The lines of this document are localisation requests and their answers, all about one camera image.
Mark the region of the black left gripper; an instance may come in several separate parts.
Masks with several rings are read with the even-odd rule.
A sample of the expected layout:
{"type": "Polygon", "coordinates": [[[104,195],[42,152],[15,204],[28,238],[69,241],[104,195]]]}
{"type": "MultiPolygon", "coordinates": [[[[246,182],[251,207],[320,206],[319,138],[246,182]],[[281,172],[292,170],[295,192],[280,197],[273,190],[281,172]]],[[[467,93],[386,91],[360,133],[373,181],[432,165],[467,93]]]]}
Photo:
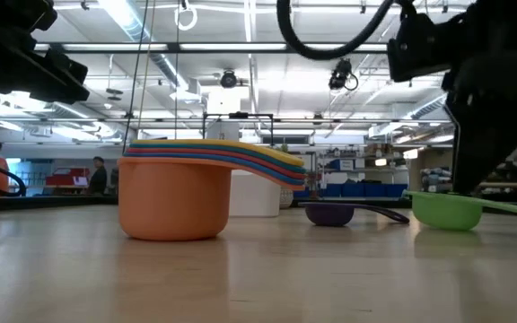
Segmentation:
{"type": "Polygon", "coordinates": [[[48,30],[56,19],[54,0],[0,0],[0,93],[68,104],[89,98],[85,66],[53,51],[34,53],[32,33],[48,30]]]}

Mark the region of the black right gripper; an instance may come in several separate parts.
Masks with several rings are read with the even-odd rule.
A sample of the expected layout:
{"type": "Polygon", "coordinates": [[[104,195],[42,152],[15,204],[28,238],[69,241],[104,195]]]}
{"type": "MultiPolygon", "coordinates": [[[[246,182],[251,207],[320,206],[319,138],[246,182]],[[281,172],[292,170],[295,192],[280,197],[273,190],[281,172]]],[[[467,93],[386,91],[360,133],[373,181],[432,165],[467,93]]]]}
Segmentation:
{"type": "Polygon", "coordinates": [[[517,148],[517,12],[466,12],[442,23],[409,14],[387,50],[395,82],[447,72],[452,191],[470,194],[517,148]]]}

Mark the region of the green measuring cup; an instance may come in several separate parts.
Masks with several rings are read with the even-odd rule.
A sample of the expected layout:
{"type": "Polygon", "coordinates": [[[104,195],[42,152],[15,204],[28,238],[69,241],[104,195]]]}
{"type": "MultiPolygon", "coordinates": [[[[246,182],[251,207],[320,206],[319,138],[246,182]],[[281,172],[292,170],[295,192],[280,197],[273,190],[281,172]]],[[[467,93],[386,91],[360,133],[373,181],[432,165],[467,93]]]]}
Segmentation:
{"type": "Polygon", "coordinates": [[[442,230],[469,231],[475,228],[484,207],[517,214],[517,205],[470,196],[407,190],[403,196],[411,198],[412,211],[419,222],[442,230]]]}

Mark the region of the yellow measuring cup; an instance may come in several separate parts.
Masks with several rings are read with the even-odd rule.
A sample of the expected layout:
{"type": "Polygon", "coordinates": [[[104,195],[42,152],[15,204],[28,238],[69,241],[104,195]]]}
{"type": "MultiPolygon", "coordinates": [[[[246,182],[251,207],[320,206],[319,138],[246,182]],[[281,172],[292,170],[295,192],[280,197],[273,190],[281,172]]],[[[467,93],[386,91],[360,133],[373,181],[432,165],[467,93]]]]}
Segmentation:
{"type": "Polygon", "coordinates": [[[280,162],[302,167],[304,162],[302,159],[294,157],[288,153],[284,153],[265,146],[255,144],[241,143],[233,140],[220,139],[174,139],[174,140],[135,140],[131,147],[139,146],[165,146],[165,145],[202,145],[202,146],[222,146],[230,148],[238,148],[254,153],[260,153],[268,157],[272,157],[280,162]]]}

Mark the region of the teal measuring cup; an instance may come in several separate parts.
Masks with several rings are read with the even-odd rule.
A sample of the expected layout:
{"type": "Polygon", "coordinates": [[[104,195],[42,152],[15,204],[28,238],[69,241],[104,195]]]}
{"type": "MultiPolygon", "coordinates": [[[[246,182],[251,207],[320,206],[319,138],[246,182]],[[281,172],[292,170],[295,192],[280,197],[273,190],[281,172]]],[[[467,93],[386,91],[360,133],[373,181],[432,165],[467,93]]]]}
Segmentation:
{"type": "Polygon", "coordinates": [[[131,144],[127,149],[128,153],[161,153],[163,150],[170,149],[199,149],[206,151],[224,151],[230,153],[240,153],[252,157],[257,157],[266,162],[286,168],[293,172],[305,173],[303,161],[288,153],[283,153],[267,147],[254,146],[252,144],[223,145],[223,144],[131,144]]]}

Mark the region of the red measuring cup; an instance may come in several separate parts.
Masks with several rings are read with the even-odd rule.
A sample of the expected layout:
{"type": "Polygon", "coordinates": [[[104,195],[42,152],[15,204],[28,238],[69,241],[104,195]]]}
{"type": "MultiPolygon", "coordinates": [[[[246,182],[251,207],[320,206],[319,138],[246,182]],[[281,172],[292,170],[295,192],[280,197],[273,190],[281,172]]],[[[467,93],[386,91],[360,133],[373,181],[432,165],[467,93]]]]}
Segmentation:
{"type": "Polygon", "coordinates": [[[245,166],[251,167],[256,170],[269,169],[272,172],[280,173],[288,178],[303,179],[305,173],[298,173],[290,171],[286,168],[277,166],[270,162],[261,160],[257,157],[252,157],[240,153],[230,153],[224,151],[206,151],[199,149],[170,149],[163,150],[161,153],[124,153],[126,157],[185,157],[185,158],[198,158],[198,159],[209,159],[223,162],[232,162],[244,164],[245,166]]]}

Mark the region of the medium blue measuring cup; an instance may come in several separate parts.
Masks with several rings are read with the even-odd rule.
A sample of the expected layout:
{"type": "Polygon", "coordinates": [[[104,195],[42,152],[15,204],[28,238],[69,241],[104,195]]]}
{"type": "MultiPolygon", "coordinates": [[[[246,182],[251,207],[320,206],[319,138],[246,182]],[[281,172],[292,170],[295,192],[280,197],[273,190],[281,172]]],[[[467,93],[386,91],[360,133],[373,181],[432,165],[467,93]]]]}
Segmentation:
{"type": "Polygon", "coordinates": [[[281,186],[302,190],[305,181],[305,170],[302,166],[286,165],[271,162],[258,157],[242,157],[239,154],[215,153],[124,153],[119,165],[131,163],[185,163],[226,167],[232,170],[245,170],[260,177],[270,179],[281,186]]]}

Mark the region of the small dark blue measuring cup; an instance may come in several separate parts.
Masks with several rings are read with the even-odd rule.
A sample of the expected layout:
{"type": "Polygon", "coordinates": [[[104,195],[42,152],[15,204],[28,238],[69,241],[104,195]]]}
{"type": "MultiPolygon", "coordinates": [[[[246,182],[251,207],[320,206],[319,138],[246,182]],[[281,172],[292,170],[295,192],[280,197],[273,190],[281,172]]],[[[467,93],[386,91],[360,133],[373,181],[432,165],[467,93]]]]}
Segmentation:
{"type": "Polygon", "coordinates": [[[354,218],[355,210],[372,211],[381,214],[396,223],[409,224],[409,219],[398,212],[375,205],[341,204],[326,202],[304,202],[307,218],[315,225],[326,227],[342,227],[354,218]]]}

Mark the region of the orange measuring cup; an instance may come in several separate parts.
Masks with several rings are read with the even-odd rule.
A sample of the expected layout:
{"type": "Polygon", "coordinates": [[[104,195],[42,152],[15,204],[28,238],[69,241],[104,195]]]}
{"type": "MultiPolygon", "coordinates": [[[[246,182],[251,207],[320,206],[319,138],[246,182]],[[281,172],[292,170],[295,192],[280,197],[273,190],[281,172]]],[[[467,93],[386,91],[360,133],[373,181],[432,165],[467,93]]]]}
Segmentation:
{"type": "Polygon", "coordinates": [[[213,238],[231,218],[232,169],[166,162],[126,162],[118,168],[119,223],[132,238],[213,238]]]}

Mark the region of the red cabinet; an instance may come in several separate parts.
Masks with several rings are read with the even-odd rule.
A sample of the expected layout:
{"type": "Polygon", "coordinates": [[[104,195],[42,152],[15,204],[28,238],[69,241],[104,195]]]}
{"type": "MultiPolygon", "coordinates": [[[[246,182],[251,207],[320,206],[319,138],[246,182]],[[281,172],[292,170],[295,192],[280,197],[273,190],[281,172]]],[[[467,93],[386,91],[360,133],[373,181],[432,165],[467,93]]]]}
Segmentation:
{"type": "Polygon", "coordinates": [[[87,187],[90,170],[83,167],[57,168],[46,177],[47,186],[87,187]]]}

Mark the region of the metal storage shelf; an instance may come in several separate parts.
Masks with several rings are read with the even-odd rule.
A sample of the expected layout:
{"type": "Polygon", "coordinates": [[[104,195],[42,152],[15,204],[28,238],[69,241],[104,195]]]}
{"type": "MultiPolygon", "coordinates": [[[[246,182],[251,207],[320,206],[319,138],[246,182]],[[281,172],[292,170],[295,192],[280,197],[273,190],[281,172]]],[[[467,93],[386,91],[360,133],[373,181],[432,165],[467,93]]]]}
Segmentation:
{"type": "Polygon", "coordinates": [[[399,153],[354,151],[319,153],[311,158],[315,195],[325,198],[398,198],[409,186],[409,162],[399,153]],[[328,168],[335,159],[355,161],[353,171],[328,168]]]}

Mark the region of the black tubular stand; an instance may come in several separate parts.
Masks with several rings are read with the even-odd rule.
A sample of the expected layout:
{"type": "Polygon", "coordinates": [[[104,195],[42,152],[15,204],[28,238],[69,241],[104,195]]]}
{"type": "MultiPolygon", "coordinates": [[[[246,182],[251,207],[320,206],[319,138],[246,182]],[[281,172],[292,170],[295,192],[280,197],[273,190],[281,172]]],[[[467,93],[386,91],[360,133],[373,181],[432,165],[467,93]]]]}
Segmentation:
{"type": "Polygon", "coordinates": [[[248,112],[232,112],[232,113],[203,113],[202,116],[202,129],[201,129],[201,135],[203,139],[207,139],[207,129],[210,128],[212,125],[214,125],[217,122],[226,122],[226,121],[232,121],[232,122],[247,122],[252,124],[263,124],[265,123],[266,119],[270,121],[270,126],[267,128],[267,130],[270,132],[270,141],[269,146],[274,147],[274,123],[275,118],[273,114],[264,114],[264,113],[248,113],[248,112]]]}

